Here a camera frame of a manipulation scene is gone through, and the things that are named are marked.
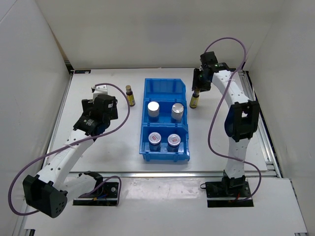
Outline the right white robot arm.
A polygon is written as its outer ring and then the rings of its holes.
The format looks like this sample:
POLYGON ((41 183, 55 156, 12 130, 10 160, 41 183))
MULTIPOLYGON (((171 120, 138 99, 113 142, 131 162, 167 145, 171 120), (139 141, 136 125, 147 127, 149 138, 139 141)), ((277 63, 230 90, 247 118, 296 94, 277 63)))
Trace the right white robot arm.
POLYGON ((229 158, 223 172, 221 191, 231 197, 245 185, 244 161, 248 144, 257 131, 260 105, 244 94, 232 80, 230 68, 224 62, 219 63, 214 52, 201 54, 200 61, 201 67, 193 72, 192 90, 209 91, 214 85, 229 108, 224 122, 229 138, 229 158))

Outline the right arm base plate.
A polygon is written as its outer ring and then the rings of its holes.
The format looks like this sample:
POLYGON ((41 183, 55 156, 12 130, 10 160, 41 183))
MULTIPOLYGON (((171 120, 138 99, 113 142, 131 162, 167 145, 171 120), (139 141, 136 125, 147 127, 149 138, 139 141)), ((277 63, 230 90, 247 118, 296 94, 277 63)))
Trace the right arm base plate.
POLYGON ((202 183, 200 189, 206 191, 208 208, 254 207, 252 198, 245 200, 246 197, 251 195, 247 181, 240 190, 230 195, 225 192, 220 181, 202 183))

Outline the tall silver-capped shaker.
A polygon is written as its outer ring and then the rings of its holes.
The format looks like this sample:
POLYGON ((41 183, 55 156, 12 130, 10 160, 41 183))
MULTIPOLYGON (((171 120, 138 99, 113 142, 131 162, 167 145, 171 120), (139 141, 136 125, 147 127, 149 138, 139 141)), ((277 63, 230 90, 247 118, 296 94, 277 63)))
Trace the tall silver-capped shaker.
POLYGON ((171 118, 173 122, 181 122, 184 114, 184 106, 181 103, 174 103, 171 110, 171 118))
POLYGON ((147 106, 148 118, 151 122, 157 122, 159 117, 159 103, 151 101, 147 106))

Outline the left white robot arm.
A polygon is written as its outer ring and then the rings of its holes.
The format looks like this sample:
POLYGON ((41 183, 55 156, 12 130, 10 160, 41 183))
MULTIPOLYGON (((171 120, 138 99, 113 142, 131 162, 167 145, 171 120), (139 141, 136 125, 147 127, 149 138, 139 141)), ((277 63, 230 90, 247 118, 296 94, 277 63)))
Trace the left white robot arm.
POLYGON ((23 180, 27 204, 52 218, 59 216, 75 198, 103 195, 103 177, 96 172, 84 172, 71 181, 65 179, 96 137, 109 127, 111 120, 118 118, 117 100, 100 94, 82 100, 82 107, 83 113, 64 144, 65 149, 56 153, 35 176, 28 175, 23 180))

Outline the small brown sauce bottle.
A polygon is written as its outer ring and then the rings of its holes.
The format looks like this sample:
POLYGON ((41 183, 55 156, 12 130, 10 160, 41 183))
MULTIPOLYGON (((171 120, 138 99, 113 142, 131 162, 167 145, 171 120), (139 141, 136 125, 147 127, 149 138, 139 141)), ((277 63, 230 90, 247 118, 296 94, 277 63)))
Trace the small brown sauce bottle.
POLYGON ((196 88, 191 96, 189 107, 195 109, 198 105, 200 89, 196 88))
POLYGON ((135 99, 130 85, 126 86, 126 97, 128 99, 129 105, 133 107, 135 105, 135 99))

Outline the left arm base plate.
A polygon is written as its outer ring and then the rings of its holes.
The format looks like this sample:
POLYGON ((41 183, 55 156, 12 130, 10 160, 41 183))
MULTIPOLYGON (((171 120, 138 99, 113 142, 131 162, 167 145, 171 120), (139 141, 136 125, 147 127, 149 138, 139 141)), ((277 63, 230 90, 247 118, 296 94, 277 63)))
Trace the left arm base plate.
POLYGON ((73 206, 89 207, 117 207, 120 201, 122 180, 118 176, 111 176, 105 180, 96 182, 96 186, 102 184, 92 194, 79 197, 72 202, 73 206))

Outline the short spice jar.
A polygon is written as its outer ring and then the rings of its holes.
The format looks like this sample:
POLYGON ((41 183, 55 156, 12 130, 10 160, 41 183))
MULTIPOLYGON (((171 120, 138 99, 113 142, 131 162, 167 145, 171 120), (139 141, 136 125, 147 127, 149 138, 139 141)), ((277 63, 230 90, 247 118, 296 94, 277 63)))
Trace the short spice jar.
POLYGON ((167 138, 168 152, 178 152, 181 143, 181 138, 178 134, 170 134, 167 138))
POLYGON ((150 151, 160 151, 161 135, 158 132, 152 132, 148 136, 150 151))

